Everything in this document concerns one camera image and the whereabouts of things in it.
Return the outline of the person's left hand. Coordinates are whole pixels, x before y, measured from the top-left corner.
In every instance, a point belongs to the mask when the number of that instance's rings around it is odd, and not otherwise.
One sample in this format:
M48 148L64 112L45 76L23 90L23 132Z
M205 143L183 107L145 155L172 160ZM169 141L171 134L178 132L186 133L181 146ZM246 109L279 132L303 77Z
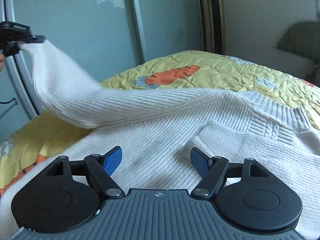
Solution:
M5 55L0 54L0 72L2 71L2 69L4 67L4 61L5 61Z

